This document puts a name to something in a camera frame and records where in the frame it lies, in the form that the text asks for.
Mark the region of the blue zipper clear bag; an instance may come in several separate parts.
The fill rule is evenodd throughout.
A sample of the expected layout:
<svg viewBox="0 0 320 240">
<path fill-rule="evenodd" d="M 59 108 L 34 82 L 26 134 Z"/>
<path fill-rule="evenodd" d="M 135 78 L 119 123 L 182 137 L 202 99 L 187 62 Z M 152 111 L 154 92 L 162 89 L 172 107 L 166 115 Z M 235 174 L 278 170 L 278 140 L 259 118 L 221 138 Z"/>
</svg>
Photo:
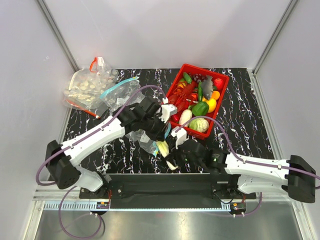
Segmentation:
<svg viewBox="0 0 320 240">
<path fill-rule="evenodd" d="M 166 141 L 170 130 L 171 126 L 166 123 L 135 122 L 125 127 L 126 136 L 131 141 L 138 141 L 139 146 L 153 156 L 160 153 L 156 141 Z"/>
</svg>

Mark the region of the toy leek green white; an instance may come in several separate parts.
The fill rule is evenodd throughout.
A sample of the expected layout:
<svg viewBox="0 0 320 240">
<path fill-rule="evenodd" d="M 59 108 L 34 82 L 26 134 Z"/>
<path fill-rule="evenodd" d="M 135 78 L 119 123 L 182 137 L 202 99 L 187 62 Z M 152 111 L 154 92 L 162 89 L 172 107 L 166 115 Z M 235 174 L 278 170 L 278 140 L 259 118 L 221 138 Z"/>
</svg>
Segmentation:
<svg viewBox="0 0 320 240">
<path fill-rule="evenodd" d="M 158 147 L 158 150 L 162 157 L 166 158 L 169 155 L 169 145 L 166 141 L 156 141 L 156 146 Z M 175 164 L 172 164 L 170 161 L 166 160 L 166 164 L 169 167 L 171 171 L 175 171 L 178 166 Z"/>
</svg>

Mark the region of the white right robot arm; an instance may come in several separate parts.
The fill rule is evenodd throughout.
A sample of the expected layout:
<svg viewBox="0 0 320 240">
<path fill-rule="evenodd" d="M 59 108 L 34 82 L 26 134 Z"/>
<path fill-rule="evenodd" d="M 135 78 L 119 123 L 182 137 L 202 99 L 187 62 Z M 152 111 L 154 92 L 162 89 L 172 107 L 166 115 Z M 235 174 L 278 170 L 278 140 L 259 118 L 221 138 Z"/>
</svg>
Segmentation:
<svg viewBox="0 0 320 240">
<path fill-rule="evenodd" d="M 316 171 L 298 155 L 272 160 L 249 157 L 207 148 L 192 138 L 180 145 L 171 140 L 165 149 L 171 170 L 189 163 L 211 175 L 230 176 L 227 192 L 232 198 L 262 192 L 287 194 L 303 203 L 316 201 Z"/>
</svg>

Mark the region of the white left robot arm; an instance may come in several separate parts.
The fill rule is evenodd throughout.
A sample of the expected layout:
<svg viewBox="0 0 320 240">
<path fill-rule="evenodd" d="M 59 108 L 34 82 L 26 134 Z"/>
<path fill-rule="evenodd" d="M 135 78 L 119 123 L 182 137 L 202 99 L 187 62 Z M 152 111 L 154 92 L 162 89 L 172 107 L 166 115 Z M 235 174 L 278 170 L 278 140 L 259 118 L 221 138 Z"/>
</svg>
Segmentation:
<svg viewBox="0 0 320 240">
<path fill-rule="evenodd" d="M 103 145 L 138 130 L 152 141 L 164 141 L 170 117 L 177 108 L 169 103 L 159 104 L 149 97 L 140 103 L 122 106 L 105 121 L 69 141 L 51 141 L 46 147 L 45 166 L 61 190 L 78 186 L 103 198 L 108 186 L 95 171 L 80 166 L 82 160 Z"/>
</svg>

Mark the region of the red zipper clear bag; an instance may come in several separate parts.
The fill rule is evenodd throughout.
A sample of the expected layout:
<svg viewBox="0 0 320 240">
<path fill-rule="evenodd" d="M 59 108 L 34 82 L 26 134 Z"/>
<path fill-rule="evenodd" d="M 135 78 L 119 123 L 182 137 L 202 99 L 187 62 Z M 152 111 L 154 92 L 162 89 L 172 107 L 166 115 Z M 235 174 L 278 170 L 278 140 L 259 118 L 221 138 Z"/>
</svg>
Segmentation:
<svg viewBox="0 0 320 240">
<path fill-rule="evenodd" d="M 107 110 L 101 96 L 116 85 L 118 75 L 103 57 L 95 57 L 88 68 L 76 71 L 66 83 L 63 103 L 99 119 Z"/>
</svg>

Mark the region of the green toy cabbage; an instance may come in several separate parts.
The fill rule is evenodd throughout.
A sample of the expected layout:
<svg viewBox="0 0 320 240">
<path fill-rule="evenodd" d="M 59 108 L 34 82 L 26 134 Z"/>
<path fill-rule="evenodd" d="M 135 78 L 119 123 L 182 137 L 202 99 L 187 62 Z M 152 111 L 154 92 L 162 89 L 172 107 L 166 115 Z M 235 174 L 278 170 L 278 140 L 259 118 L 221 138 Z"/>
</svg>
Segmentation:
<svg viewBox="0 0 320 240">
<path fill-rule="evenodd" d="M 188 127 L 199 133 L 204 133 L 209 128 L 209 122 L 203 117 L 196 118 L 190 121 L 190 123 L 188 124 Z"/>
</svg>

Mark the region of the red toy chili pepper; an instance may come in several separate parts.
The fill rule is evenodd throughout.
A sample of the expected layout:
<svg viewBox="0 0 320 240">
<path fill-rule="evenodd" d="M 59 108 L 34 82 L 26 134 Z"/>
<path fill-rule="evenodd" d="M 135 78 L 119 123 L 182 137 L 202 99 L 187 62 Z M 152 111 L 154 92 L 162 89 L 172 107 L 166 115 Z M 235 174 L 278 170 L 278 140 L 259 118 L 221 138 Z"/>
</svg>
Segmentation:
<svg viewBox="0 0 320 240">
<path fill-rule="evenodd" d="M 180 120 L 180 116 L 178 114 L 174 114 L 172 117 L 172 121 L 178 123 Z"/>
</svg>

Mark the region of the white toy radish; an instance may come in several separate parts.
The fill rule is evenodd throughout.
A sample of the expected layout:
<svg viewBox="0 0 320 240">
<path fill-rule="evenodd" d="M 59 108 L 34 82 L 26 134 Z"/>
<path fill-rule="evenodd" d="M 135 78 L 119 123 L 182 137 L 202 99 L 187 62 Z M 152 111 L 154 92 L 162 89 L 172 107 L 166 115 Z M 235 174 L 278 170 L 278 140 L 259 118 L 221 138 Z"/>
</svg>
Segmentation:
<svg viewBox="0 0 320 240">
<path fill-rule="evenodd" d="M 193 116 L 192 111 L 190 109 L 185 109 L 180 116 L 178 124 L 179 125 L 185 124 L 187 121 L 189 121 L 192 118 L 192 116 Z"/>
</svg>

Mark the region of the red toy lobster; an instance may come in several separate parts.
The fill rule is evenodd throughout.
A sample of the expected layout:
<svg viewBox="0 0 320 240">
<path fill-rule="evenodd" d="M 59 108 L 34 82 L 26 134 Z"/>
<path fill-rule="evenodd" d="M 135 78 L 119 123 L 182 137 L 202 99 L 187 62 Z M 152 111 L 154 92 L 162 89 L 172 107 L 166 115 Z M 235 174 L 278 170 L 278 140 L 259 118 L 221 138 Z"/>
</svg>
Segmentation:
<svg viewBox="0 0 320 240">
<path fill-rule="evenodd" d="M 179 81 L 174 87 L 173 92 L 168 96 L 168 102 L 177 107 L 177 112 L 186 109 L 189 106 L 187 99 L 194 101 L 192 96 L 194 89 L 197 87 L 197 82 L 192 81 L 188 84 L 186 81 Z"/>
</svg>

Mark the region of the green toy bell pepper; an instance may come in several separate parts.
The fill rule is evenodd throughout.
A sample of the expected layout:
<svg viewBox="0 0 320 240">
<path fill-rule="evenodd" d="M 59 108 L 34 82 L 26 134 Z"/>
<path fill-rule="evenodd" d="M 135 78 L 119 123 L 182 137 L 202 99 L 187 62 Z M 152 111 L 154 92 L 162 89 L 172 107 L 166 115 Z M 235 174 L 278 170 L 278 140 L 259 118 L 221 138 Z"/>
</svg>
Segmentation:
<svg viewBox="0 0 320 240">
<path fill-rule="evenodd" d="M 192 107 L 191 112 L 196 117 L 205 116 L 208 113 L 209 108 L 210 107 L 206 102 L 201 101 Z"/>
</svg>

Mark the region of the yellow toy lemon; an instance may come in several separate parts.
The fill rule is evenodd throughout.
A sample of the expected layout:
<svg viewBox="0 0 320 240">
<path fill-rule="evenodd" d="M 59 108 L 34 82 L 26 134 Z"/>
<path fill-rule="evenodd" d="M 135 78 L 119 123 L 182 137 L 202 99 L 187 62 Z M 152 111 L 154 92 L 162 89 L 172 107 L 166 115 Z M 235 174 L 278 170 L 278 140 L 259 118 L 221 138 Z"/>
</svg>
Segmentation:
<svg viewBox="0 0 320 240">
<path fill-rule="evenodd" d="M 214 98 L 206 99 L 205 97 L 202 98 L 202 101 L 205 102 L 208 105 L 208 111 L 207 113 L 212 113 L 217 106 L 217 101 Z"/>
</svg>

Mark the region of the green toy cucumber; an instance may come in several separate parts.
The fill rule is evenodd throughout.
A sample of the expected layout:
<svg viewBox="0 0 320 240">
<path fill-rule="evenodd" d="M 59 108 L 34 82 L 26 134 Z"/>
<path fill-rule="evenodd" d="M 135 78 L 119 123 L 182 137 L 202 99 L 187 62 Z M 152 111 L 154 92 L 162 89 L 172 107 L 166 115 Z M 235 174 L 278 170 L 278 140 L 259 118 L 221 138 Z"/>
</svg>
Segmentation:
<svg viewBox="0 0 320 240">
<path fill-rule="evenodd" d="M 190 75 L 186 72 L 183 72 L 183 78 L 188 84 L 191 84 L 193 81 L 193 79 L 190 77 Z"/>
</svg>

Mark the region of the orange toy fruit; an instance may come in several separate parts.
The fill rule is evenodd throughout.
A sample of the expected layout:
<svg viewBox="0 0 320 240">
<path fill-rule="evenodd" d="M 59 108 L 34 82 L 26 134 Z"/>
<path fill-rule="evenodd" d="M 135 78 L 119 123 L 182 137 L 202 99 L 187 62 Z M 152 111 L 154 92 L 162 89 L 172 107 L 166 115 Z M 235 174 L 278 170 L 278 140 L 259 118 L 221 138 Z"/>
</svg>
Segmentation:
<svg viewBox="0 0 320 240">
<path fill-rule="evenodd" d="M 220 98 L 220 92 L 219 91 L 213 91 L 212 95 L 211 95 L 211 98 L 218 101 L 219 98 Z"/>
</svg>

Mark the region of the purple toy grapes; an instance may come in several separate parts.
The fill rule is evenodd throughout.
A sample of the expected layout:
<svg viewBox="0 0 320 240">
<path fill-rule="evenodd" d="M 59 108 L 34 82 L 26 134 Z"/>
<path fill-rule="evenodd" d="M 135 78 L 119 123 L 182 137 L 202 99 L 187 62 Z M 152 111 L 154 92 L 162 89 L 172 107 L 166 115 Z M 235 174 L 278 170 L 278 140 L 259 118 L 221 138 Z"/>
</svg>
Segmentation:
<svg viewBox="0 0 320 240">
<path fill-rule="evenodd" d="M 203 82 L 204 80 L 206 80 L 206 79 L 207 79 L 207 76 L 206 76 L 206 75 L 203 75 L 203 74 L 200 74 L 200 73 L 195 73 L 195 74 L 192 74 L 192 75 L 191 75 L 191 78 L 192 78 L 195 82 L 199 83 L 199 82 Z"/>
</svg>

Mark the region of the grey toy fish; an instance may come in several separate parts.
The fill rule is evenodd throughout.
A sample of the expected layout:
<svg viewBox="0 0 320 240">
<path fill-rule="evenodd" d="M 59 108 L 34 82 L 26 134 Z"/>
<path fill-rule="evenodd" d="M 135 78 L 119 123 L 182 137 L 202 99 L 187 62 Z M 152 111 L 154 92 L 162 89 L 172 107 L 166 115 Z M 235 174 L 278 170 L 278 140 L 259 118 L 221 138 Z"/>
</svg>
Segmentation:
<svg viewBox="0 0 320 240">
<path fill-rule="evenodd" d="M 206 100 L 211 99 L 212 93 L 214 91 L 212 79 L 212 76 L 206 75 L 206 79 L 203 80 L 201 84 L 202 94 Z"/>
</svg>

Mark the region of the red toy apple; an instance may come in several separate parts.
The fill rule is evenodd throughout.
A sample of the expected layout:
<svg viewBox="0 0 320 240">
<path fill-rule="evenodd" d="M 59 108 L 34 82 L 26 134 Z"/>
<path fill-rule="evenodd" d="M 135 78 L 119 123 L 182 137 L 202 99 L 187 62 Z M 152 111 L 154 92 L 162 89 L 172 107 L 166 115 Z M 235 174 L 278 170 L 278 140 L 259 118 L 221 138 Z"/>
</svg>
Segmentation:
<svg viewBox="0 0 320 240">
<path fill-rule="evenodd" d="M 225 82 L 221 78 L 216 78 L 213 80 L 214 85 L 217 88 L 217 91 L 221 91 L 224 88 Z"/>
</svg>

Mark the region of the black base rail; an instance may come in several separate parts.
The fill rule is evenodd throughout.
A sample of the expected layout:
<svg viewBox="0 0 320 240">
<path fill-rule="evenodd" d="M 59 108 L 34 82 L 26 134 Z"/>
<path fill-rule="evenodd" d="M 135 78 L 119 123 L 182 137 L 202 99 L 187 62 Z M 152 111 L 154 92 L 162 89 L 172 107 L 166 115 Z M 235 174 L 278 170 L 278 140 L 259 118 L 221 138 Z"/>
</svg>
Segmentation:
<svg viewBox="0 0 320 240">
<path fill-rule="evenodd" d="M 108 174 L 108 182 L 101 190 L 90 192 L 82 187 L 81 199 L 125 199 L 146 196 L 201 196 L 213 199 L 254 199 L 255 193 L 245 194 L 238 190 L 238 176 L 209 173 L 143 173 Z"/>
</svg>

